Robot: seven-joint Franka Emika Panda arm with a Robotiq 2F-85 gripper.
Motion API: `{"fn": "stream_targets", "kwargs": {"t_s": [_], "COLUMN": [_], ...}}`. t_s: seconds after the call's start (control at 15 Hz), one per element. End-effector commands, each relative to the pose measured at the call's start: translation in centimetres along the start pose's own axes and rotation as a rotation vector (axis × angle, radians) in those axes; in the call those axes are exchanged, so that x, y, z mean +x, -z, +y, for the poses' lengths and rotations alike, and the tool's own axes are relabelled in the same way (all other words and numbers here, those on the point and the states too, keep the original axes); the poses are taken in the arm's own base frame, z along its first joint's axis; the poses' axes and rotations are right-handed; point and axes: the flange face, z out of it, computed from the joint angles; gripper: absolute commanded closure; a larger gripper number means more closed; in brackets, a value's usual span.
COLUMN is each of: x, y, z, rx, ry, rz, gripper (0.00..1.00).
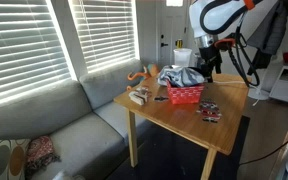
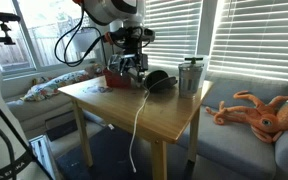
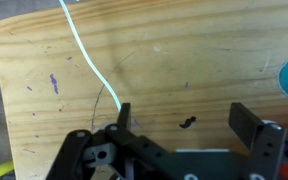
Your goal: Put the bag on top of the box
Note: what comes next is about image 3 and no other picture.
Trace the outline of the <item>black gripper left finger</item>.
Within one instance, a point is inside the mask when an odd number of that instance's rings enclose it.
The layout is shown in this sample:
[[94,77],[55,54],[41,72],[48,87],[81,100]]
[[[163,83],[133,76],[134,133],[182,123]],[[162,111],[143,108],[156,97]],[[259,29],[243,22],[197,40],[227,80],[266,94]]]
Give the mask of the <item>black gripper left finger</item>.
[[168,152],[145,136],[136,136],[130,131],[131,104],[123,103],[117,122],[108,125],[105,133],[126,157],[136,157],[148,162],[159,162]]

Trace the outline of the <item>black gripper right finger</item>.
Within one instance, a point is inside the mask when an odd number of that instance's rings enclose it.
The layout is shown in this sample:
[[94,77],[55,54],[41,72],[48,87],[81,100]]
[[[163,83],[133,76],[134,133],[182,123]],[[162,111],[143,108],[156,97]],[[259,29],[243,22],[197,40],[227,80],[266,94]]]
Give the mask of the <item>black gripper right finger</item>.
[[249,180],[277,180],[286,130],[264,123],[242,103],[232,103],[229,126],[250,151],[243,176]]

